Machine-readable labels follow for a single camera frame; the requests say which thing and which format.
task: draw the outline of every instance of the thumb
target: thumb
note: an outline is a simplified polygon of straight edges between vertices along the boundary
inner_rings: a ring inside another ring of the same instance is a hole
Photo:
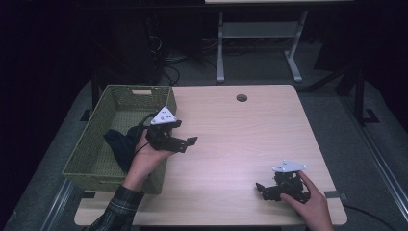
[[[299,212],[301,206],[303,205],[299,201],[293,199],[293,197],[289,196],[288,194],[281,193],[280,197],[283,201],[287,202],[289,205],[291,205],[296,211]]]

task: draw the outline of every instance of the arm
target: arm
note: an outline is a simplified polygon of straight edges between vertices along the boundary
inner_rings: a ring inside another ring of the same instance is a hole
[[[130,230],[133,218],[143,199],[141,192],[144,180],[167,157],[174,154],[169,151],[157,151],[145,138],[147,130],[143,131],[136,146],[137,155],[132,161],[129,172],[123,184],[117,189],[105,213],[87,230]]]
[[[289,195],[282,193],[282,200],[290,204],[304,219],[306,225],[313,231],[333,231],[333,225],[327,206],[326,197],[302,171],[300,177],[310,192],[310,200],[302,204]]]

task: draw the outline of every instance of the dark blue cloth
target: dark blue cloth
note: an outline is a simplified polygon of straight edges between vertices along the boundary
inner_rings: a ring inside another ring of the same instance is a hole
[[[140,141],[142,133],[143,129],[139,131],[139,126],[135,126],[129,129],[126,136],[114,129],[108,130],[103,136],[106,143],[114,152],[115,159],[120,168],[126,172],[129,171],[130,165],[135,157],[135,147]]]

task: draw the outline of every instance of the hand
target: hand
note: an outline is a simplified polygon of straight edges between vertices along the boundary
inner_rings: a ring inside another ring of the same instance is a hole
[[[290,204],[302,217],[306,225],[313,231],[333,231],[326,197],[321,194],[315,184],[302,171],[299,172],[310,192],[310,199],[305,204],[298,202],[291,196],[282,193],[281,199]]]
[[[147,176],[167,157],[175,152],[156,150],[146,139],[147,130],[144,129],[136,150],[139,151],[132,161],[129,172],[123,182],[123,187],[139,192]]]

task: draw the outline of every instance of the dark background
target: dark background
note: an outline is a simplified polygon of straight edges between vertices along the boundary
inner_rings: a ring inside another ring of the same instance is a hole
[[[145,34],[123,28],[144,28],[149,13],[93,13],[67,0],[0,4],[3,227],[84,84],[95,73],[101,85],[154,84],[160,78],[161,59],[143,48],[151,45]],[[311,11],[302,39],[324,41],[317,68],[335,71],[356,57],[365,60],[366,78],[408,130],[405,12],[405,6],[394,4]],[[145,33],[161,36],[166,46],[194,56],[199,55],[201,38],[217,34],[208,27],[217,23],[214,12],[176,17],[161,13],[153,19]],[[138,45],[127,49],[132,40]],[[129,69],[128,64],[141,65]],[[113,78],[117,74],[123,79]]]

